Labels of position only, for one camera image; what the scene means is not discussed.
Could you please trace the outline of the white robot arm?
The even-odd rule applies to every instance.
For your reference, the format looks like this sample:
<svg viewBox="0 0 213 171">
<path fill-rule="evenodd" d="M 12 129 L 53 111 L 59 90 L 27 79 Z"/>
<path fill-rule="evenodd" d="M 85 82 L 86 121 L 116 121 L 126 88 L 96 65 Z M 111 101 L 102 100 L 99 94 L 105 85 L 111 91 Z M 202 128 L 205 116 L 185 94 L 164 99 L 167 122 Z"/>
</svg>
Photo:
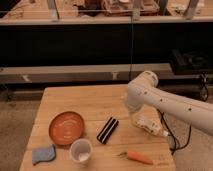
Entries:
<svg viewBox="0 0 213 171">
<path fill-rule="evenodd" d="M 124 104 L 130 114 L 147 104 L 213 136 L 213 104 L 160 90 L 157 84 L 152 71 L 142 72 L 127 84 Z"/>
</svg>

